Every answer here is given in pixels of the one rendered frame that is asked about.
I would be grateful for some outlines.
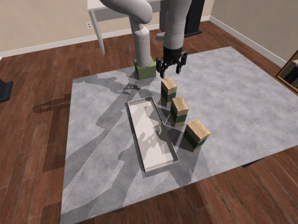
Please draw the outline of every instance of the white desk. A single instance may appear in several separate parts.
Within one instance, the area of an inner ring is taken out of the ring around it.
[[[164,1],[164,0],[146,0],[146,1],[151,5],[153,13],[161,11],[160,1]],[[95,29],[95,33],[97,35],[97,39],[98,39],[101,51],[103,52],[103,55],[105,55],[103,37],[101,36],[101,32],[99,30],[97,22],[104,21],[104,20],[112,20],[114,18],[128,17],[128,15],[111,10],[110,8],[106,7],[103,3],[101,3],[100,0],[87,0],[87,8],[88,8],[88,12],[89,12],[93,27]]]

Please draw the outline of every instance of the green stripe on box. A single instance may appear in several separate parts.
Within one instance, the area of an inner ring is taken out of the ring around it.
[[[198,148],[206,141],[206,139],[204,139],[203,141],[197,143],[187,131],[184,132],[183,136],[193,148]]]
[[[170,101],[172,101],[173,98],[176,97],[176,92],[174,92],[174,93],[168,95],[168,94],[166,94],[166,92],[165,92],[164,89],[162,88],[161,95],[162,95],[163,98],[166,100],[166,102],[170,102]]]
[[[173,107],[171,106],[171,115],[175,121],[175,123],[180,123],[180,122],[184,122],[186,120],[187,114],[181,115],[181,116],[177,116],[175,114],[175,111],[173,109]]]

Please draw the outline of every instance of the box top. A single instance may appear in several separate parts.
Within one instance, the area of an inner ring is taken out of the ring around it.
[[[189,109],[188,106],[186,105],[186,102],[184,101],[183,97],[173,98],[172,101],[178,111]]]
[[[188,126],[200,139],[210,135],[208,129],[198,119],[195,119],[192,122],[188,123]]]
[[[177,85],[173,82],[171,78],[163,79],[162,83],[166,86],[167,89],[173,89],[177,87]]]

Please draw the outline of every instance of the tray rim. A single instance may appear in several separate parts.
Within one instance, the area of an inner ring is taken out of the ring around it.
[[[131,100],[131,101],[128,101],[128,102],[127,102],[128,110],[129,110],[129,114],[130,114],[130,117],[131,117],[131,119],[132,119],[132,123],[133,123],[134,132],[135,132],[135,126],[134,126],[134,122],[133,122],[133,118],[132,118],[132,113],[131,113],[130,106],[132,106],[132,105],[136,105],[136,104],[138,104],[138,103],[141,102],[141,101],[150,101],[150,102],[152,103],[152,105],[153,105],[153,107],[154,107],[154,110],[157,112],[157,115],[158,115],[158,117],[159,117],[159,119],[160,119],[160,122],[161,122],[161,128],[165,130],[165,132],[166,132],[166,136],[167,136],[167,140],[168,140],[168,142],[170,142],[169,150],[170,150],[170,152],[171,152],[171,154],[172,154],[172,156],[173,156],[173,160],[174,160],[172,163],[169,163],[169,164],[166,164],[166,165],[163,165],[163,166],[160,166],[160,167],[156,167],[156,168],[153,168],[153,169],[150,169],[150,170],[146,169],[145,166],[144,166],[144,161],[143,161],[143,158],[142,158],[141,149],[140,149],[140,147],[139,147],[138,138],[137,138],[137,136],[135,136],[135,137],[136,137],[136,140],[137,140],[137,147],[138,147],[138,150],[139,150],[139,155],[140,155],[141,160],[142,160],[143,168],[144,168],[144,171],[147,173],[147,172],[151,172],[151,171],[154,171],[154,170],[158,170],[158,169],[161,169],[161,168],[163,168],[163,167],[166,167],[166,166],[172,165],[172,164],[174,164],[174,163],[177,163],[177,162],[179,162],[179,158],[178,158],[177,153],[176,153],[176,151],[175,151],[175,148],[174,148],[174,146],[173,146],[173,144],[172,144],[172,141],[171,141],[171,139],[170,139],[170,136],[169,136],[167,130],[165,129],[165,126],[164,126],[163,121],[162,121],[162,119],[161,119],[160,113],[159,113],[159,111],[158,111],[158,109],[157,109],[157,106],[156,106],[155,101],[154,101],[154,99],[153,99],[152,96],[150,96],[150,97],[145,97],[145,98],[141,98],[141,99],[136,99],[136,100]]]

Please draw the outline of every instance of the tray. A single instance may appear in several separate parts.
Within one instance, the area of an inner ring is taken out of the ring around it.
[[[145,172],[177,163],[174,150],[152,97],[128,102]]]

